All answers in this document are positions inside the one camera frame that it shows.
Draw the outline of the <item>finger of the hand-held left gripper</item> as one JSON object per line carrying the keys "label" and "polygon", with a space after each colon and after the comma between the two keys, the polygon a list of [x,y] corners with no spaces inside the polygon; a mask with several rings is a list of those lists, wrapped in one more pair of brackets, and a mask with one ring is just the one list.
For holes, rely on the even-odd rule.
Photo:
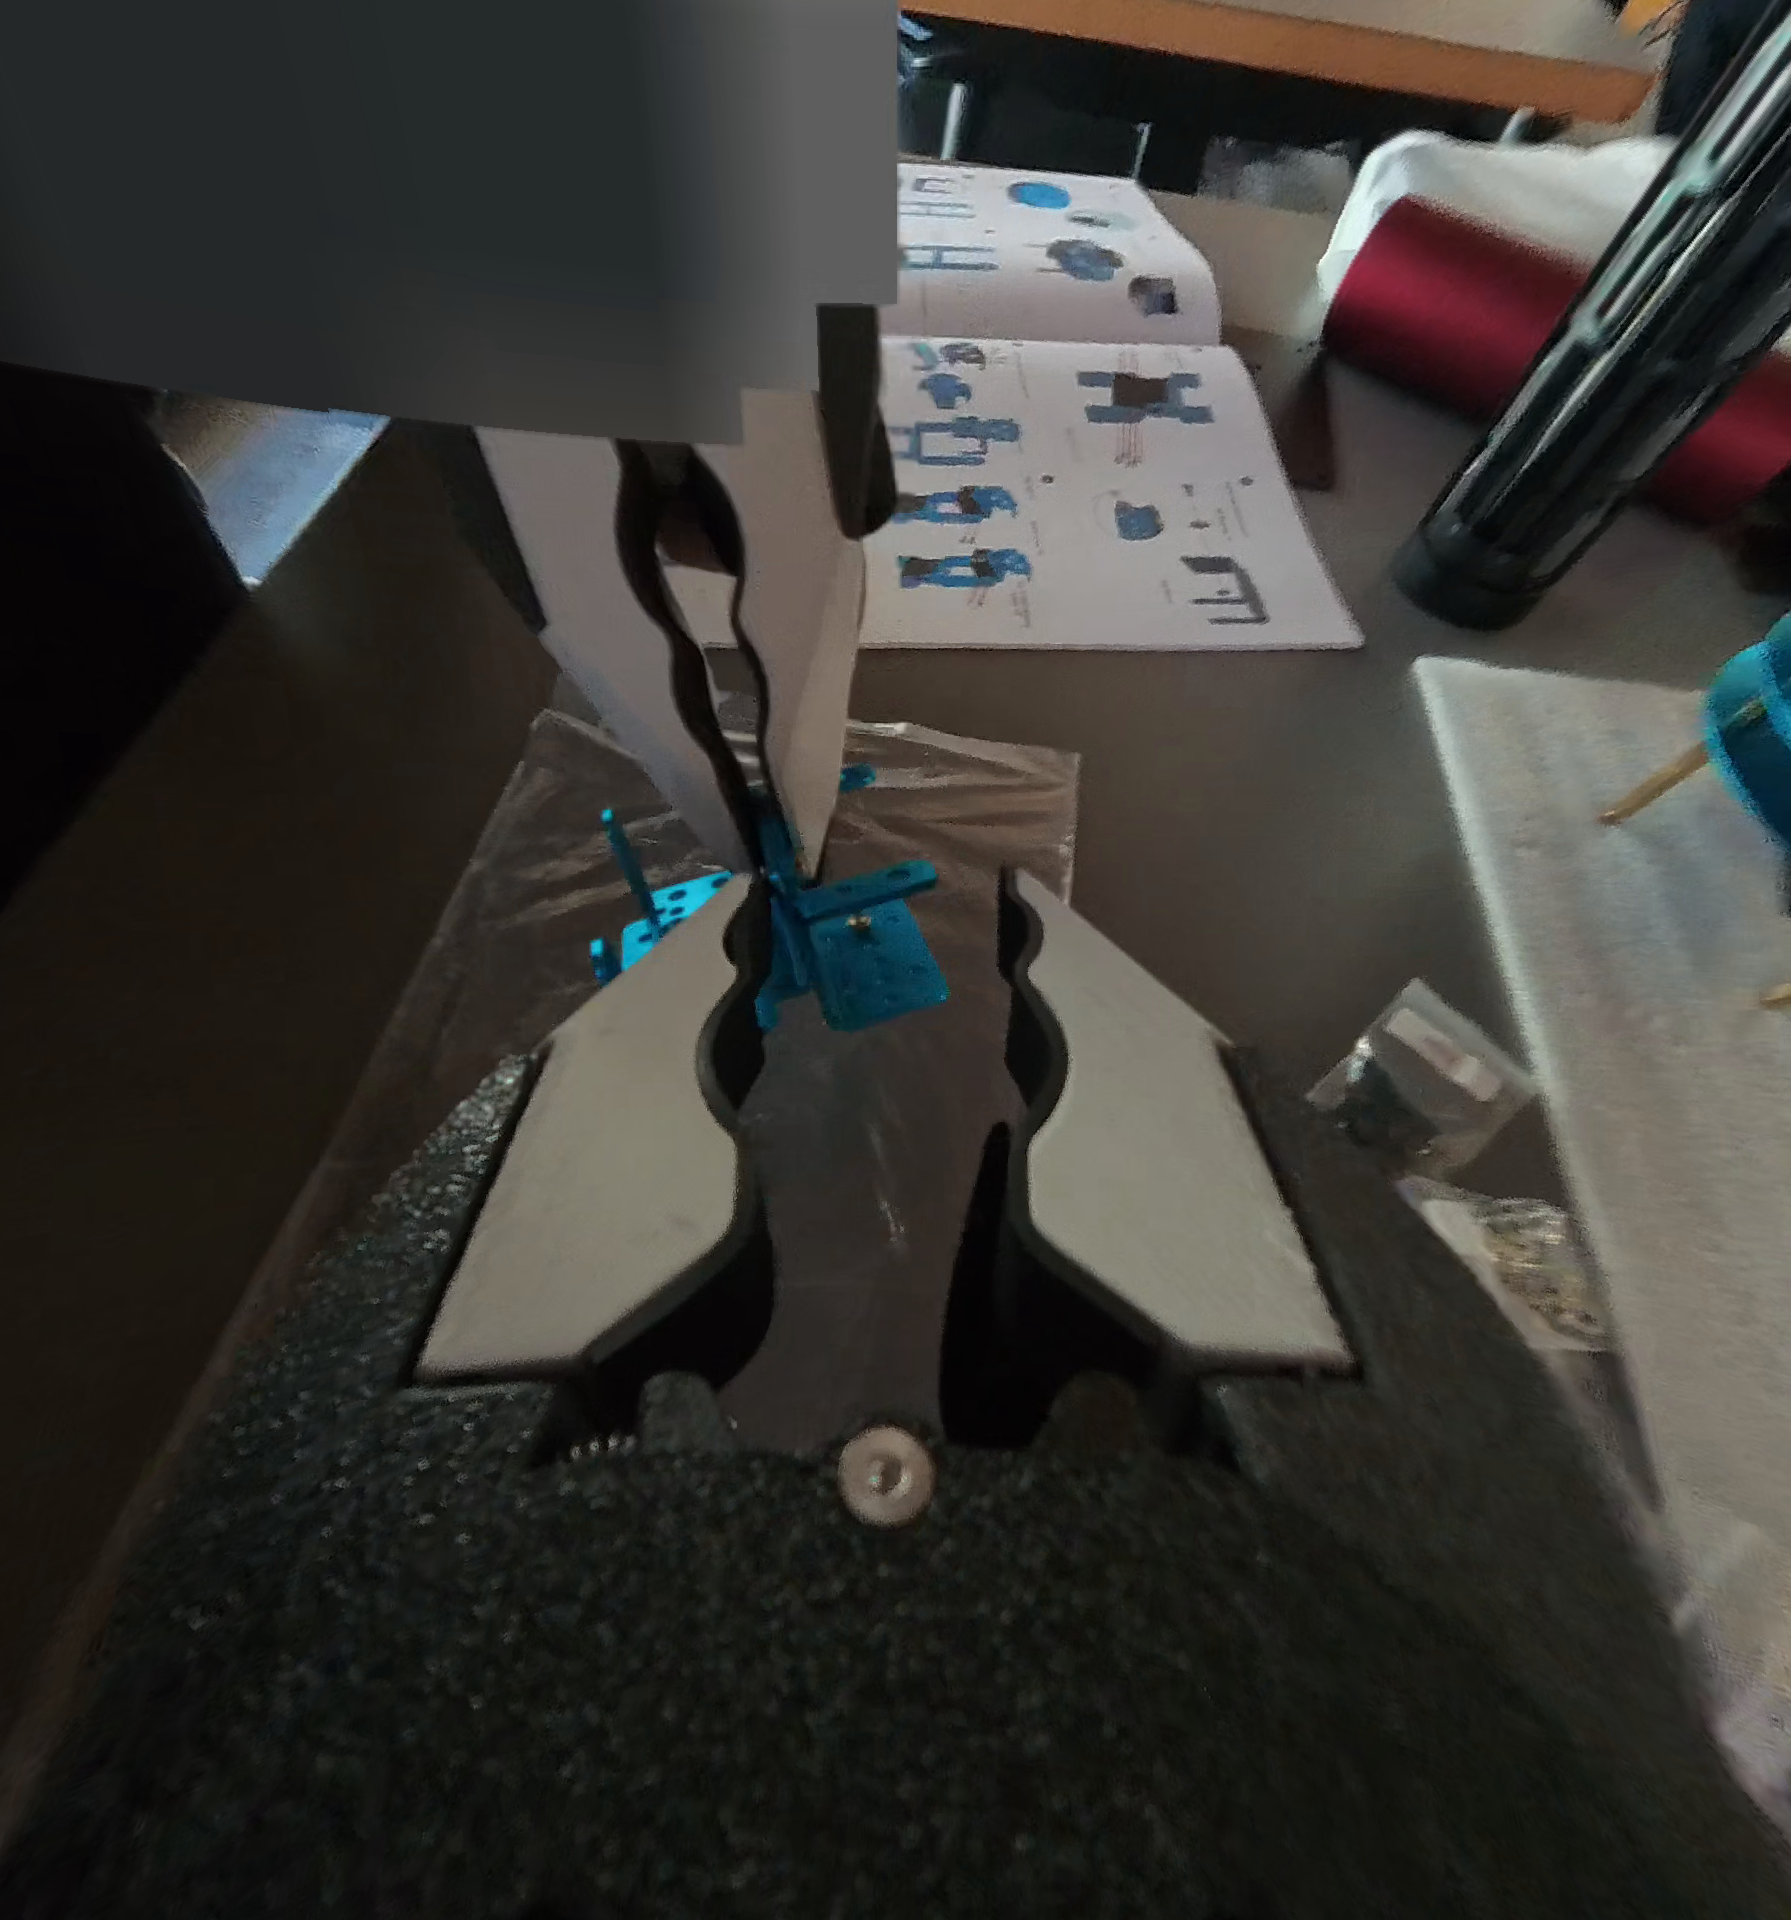
{"label": "finger of the hand-held left gripper", "polygon": [[686,568],[699,645],[744,637],[766,684],[763,767],[816,881],[840,796],[849,694],[864,605],[864,553],[836,514],[812,394],[743,394],[740,439],[699,459],[738,515],[738,575]]}
{"label": "finger of the hand-held left gripper", "polygon": [[660,568],[634,579],[622,560],[614,442],[480,432],[479,447],[545,613],[547,649],[706,852],[751,871],[738,777],[722,776],[677,700],[673,611],[652,611]]}

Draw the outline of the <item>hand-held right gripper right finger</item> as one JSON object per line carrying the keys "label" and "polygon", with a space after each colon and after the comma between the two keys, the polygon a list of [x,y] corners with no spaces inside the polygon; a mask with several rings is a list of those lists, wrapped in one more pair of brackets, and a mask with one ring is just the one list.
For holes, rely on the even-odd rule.
{"label": "hand-held right gripper right finger", "polygon": [[1021,1255],[1176,1373],[1349,1373],[1222,1029],[1025,871],[1003,976]]}

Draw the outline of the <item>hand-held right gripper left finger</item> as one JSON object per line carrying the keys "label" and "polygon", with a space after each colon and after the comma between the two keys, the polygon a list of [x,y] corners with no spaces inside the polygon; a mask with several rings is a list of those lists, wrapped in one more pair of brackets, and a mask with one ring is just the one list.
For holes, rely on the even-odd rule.
{"label": "hand-held right gripper left finger", "polygon": [[751,1246],[738,1113],[763,1069],[761,983],[763,883],[728,881],[549,1034],[418,1377],[614,1359]]}

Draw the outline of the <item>blue metal bracket assembly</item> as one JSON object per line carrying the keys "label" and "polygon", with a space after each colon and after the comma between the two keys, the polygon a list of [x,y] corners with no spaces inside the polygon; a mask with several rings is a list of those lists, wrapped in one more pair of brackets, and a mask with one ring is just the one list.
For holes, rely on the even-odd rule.
{"label": "blue metal bracket assembly", "polygon": [[660,1029],[693,1022],[711,1034],[728,1008],[771,1031],[783,1007],[811,999],[827,1029],[860,1034],[947,1000],[947,977],[914,900],[939,874],[907,856],[857,877],[808,866],[805,837],[766,777],[743,798],[751,862],[654,886],[614,809],[600,833],[638,918],[592,943],[592,970],[611,1016],[636,1008]]}

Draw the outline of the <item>desk with wooden edge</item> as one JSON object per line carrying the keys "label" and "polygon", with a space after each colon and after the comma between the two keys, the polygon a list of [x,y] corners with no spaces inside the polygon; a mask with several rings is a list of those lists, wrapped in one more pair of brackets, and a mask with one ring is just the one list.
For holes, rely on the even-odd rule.
{"label": "desk with wooden edge", "polygon": [[1592,3],[901,5],[950,88],[944,157],[1070,164],[1192,190],[1215,136],[1353,157],[1394,133],[1620,127],[1660,48]]}

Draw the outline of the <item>clear plastic bag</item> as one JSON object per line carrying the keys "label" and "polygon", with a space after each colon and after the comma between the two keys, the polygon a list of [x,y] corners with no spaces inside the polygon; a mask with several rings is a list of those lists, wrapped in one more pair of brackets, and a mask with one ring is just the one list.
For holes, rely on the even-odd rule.
{"label": "clear plastic bag", "polygon": [[[827,1029],[808,999],[791,1002],[746,1116],[757,1145],[808,1176],[822,1202],[857,1190],[859,1208],[917,1220],[967,1187],[981,1142],[1010,1113],[997,872],[1027,869],[1069,893],[1080,762],[913,725],[850,725],[846,759],[875,780],[841,798],[827,874],[929,861],[936,883],[913,909],[950,997],[860,1034]],[[640,915],[602,837],[605,809],[620,813],[649,886],[720,866],[592,718],[543,712],[436,935],[433,1113],[586,1005],[595,939]]]}

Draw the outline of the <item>group of small hardware bags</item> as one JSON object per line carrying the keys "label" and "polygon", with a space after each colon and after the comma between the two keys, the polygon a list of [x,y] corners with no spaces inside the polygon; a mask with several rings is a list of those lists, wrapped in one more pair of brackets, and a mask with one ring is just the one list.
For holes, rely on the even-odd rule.
{"label": "group of small hardware bags", "polygon": [[1383,1168],[1532,1348],[1611,1348],[1603,1293],[1569,1213],[1458,1183],[1535,1100],[1532,1073],[1483,1028],[1414,979],[1309,1098]]}

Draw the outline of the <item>open instruction manual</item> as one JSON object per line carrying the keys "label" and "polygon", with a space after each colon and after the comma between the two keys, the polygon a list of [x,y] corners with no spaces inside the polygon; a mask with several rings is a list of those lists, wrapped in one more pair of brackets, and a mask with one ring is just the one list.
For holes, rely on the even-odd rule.
{"label": "open instruction manual", "polygon": [[898,164],[862,648],[1353,652],[1208,257],[1129,180]]}

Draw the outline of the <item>white foam sheet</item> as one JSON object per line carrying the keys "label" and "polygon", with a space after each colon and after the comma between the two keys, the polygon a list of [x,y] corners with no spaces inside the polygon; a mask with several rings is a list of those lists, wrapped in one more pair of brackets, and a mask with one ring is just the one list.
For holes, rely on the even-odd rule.
{"label": "white foam sheet", "polygon": [[1414,669],[1523,1054],[1650,1454],[1675,1628],[1729,1756],[1791,1806],[1791,979],[1779,855],[1701,774],[1602,810],[1699,698]]}

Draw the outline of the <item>dark red cylinder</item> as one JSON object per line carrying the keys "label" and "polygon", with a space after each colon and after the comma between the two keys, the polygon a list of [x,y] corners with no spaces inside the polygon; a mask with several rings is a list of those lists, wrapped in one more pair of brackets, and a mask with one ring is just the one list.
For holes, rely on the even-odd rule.
{"label": "dark red cylinder", "polygon": [[[1587,267],[1401,201],[1326,302],[1322,343],[1361,372],[1485,422],[1587,276]],[[1696,524],[1753,503],[1791,522],[1791,332],[1675,447],[1646,495]]]}

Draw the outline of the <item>white cloth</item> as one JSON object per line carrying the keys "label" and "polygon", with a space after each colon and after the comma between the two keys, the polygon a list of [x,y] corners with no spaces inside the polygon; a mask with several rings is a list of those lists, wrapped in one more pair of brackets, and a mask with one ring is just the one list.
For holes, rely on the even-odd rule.
{"label": "white cloth", "polygon": [[1401,201],[1438,207],[1472,227],[1584,269],[1607,250],[1673,150],[1668,136],[1579,146],[1401,133],[1360,167],[1315,282],[1322,300],[1335,300],[1375,227]]}

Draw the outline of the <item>black slotted cylinder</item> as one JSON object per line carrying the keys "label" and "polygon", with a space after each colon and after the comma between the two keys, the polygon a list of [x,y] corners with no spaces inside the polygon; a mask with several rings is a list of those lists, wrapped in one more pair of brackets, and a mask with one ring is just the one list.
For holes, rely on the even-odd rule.
{"label": "black slotted cylinder", "polygon": [[1525,619],[1791,330],[1791,5],[1707,98],[1390,578],[1442,624]]}

